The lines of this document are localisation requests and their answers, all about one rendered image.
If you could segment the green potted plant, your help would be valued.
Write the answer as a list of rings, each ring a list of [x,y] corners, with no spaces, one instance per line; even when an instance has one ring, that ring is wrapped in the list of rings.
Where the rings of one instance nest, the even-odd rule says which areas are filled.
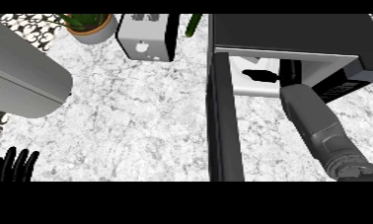
[[[107,14],[58,14],[64,26],[75,32],[83,33],[98,28],[108,18]]]

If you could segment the black microwave door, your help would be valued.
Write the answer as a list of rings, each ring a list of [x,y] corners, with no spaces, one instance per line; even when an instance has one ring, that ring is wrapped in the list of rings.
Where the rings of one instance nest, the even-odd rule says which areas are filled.
[[[228,54],[213,53],[207,66],[206,91],[207,172],[212,182],[243,182],[243,165],[231,86]]]

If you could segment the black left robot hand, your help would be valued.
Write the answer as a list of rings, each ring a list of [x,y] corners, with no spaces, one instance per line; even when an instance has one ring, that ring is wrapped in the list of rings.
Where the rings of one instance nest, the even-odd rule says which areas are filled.
[[[38,151],[23,149],[16,153],[16,147],[10,147],[5,156],[0,157],[0,182],[27,182],[38,157]]]

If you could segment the green leaf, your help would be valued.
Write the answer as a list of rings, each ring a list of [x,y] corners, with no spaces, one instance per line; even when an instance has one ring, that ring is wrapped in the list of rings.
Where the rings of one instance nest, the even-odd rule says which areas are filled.
[[[191,17],[188,19],[188,23],[187,23],[187,26],[185,26],[185,36],[187,37],[192,36],[194,30],[195,30],[195,27],[197,27],[197,24],[198,24],[200,17],[201,17],[201,14],[191,14]]]

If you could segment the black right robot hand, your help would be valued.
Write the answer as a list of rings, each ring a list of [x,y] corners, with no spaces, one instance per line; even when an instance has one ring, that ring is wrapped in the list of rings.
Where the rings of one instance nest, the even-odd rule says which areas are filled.
[[[278,73],[268,70],[244,69],[241,73],[259,82],[279,82],[279,87],[302,83],[302,62],[299,60],[281,59]]]

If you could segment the grey plant pot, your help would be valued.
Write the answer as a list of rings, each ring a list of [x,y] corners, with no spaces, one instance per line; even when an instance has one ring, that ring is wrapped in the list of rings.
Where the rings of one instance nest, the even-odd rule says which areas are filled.
[[[101,25],[86,32],[76,32],[72,29],[66,29],[73,38],[82,44],[98,44],[104,42],[114,34],[117,27],[117,21],[111,14],[107,15]]]

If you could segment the black microwave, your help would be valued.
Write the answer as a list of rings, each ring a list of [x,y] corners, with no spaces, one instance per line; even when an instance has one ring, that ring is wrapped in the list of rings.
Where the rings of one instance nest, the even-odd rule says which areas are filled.
[[[246,70],[302,63],[302,83],[325,102],[373,84],[373,19],[365,14],[212,14],[207,52],[228,55],[232,93],[276,98],[279,83]]]

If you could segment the silver toaster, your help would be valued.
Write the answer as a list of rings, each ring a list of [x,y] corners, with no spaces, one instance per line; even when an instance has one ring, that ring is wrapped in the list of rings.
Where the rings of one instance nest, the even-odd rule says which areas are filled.
[[[179,14],[123,14],[114,38],[131,60],[172,62]]]

